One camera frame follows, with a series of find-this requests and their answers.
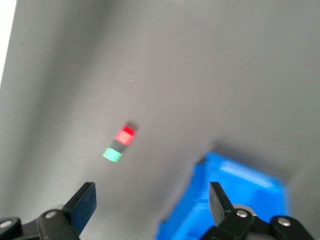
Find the metal screw head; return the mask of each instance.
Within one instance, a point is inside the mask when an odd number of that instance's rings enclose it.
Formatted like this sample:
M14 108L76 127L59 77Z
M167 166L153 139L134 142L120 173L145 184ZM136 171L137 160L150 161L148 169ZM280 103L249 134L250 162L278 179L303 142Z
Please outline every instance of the metal screw head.
M281 225L285 226L285 227L289 227L291 225L291 222L284 218L284 217L279 217L278 218L278 223L280 223Z
M50 211L48 212L44 217L46 219L50 219L50 218L53 218L57 213L55 211Z
M236 211L236 214L240 217L240 218L246 218L248 216L248 213L245 212L244 210L238 210Z
M5 227L8 227L12 224L12 221L11 220L8 220L8 221L4 221L0 224L0 228L3 229Z

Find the red square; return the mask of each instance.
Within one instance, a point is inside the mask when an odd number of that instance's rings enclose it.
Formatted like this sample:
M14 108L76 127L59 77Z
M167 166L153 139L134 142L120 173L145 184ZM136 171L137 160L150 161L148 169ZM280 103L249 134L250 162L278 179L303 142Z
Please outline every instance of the red square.
M124 126L115 136L115 140L123 145L129 145L135 137L135 130L128 126Z

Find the green square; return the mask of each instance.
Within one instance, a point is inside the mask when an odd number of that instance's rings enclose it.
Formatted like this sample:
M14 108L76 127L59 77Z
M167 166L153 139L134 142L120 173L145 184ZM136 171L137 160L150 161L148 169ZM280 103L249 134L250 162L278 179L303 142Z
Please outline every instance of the green square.
M104 152L104 154L102 154L102 156L108 160L110 160L111 162L115 162L117 163L119 161L119 159L121 158L122 154L112 148L107 148Z

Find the gray surface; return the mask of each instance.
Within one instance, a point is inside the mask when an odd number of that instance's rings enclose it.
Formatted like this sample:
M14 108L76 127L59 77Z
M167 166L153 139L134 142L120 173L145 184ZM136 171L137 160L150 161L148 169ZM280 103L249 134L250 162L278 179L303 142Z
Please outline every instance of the gray surface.
M320 2L18 1L0 88L0 216L95 181L82 239L152 239L214 149L282 178L320 237ZM101 154L127 121L119 163Z

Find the blue block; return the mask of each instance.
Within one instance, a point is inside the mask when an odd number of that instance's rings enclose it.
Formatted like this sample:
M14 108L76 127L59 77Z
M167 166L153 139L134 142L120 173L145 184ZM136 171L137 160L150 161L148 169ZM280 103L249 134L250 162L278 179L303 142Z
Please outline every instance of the blue block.
M209 183L219 182L232 204L251 207L263 221L289 215L288 193L270 175L213 152L194 166L194 174L170 215L158 225L156 240L198 240L215 225L209 210Z

